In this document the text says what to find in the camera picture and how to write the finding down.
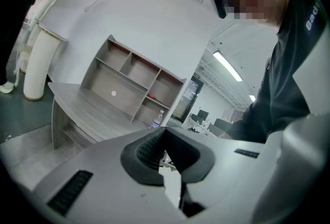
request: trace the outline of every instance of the sleeve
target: sleeve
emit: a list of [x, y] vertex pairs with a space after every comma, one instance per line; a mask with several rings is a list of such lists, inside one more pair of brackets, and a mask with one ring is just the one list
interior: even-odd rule
[[267, 67], [256, 100], [226, 133], [235, 140], [265, 143], [270, 126], [269, 67]]

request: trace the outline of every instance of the water bottle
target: water bottle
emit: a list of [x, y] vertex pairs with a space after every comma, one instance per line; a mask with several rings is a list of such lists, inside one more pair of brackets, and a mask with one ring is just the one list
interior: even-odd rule
[[164, 110], [161, 110], [158, 117], [156, 119], [154, 119], [154, 122], [151, 124], [150, 128], [160, 126], [161, 121], [163, 120], [163, 113], [164, 113]]

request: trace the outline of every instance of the glass door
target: glass door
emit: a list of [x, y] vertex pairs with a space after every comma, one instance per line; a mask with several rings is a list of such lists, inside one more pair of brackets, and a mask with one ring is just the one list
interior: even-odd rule
[[187, 118], [193, 104], [195, 103], [198, 94], [200, 93], [203, 82], [193, 76], [181, 97], [178, 105], [176, 106], [175, 110], [173, 111], [172, 118], [184, 123], [185, 119]]

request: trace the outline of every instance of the white shoe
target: white shoe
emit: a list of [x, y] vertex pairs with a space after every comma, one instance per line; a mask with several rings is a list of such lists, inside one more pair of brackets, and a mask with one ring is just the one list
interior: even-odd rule
[[9, 94], [13, 89], [14, 89], [14, 84], [8, 81], [4, 85], [0, 86], [0, 92], [4, 94]]

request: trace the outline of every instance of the tube light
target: tube light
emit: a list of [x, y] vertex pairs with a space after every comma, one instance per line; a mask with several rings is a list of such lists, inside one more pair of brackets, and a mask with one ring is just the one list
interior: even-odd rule
[[229, 62], [221, 55], [219, 51], [213, 53], [213, 56], [232, 74], [236, 81], [243, 81], [234, 68], [229, 64]]
[[249, 97], [251, 98], [252, 102], [254, 102], [256, 100], [255, 96], [250, 94]]

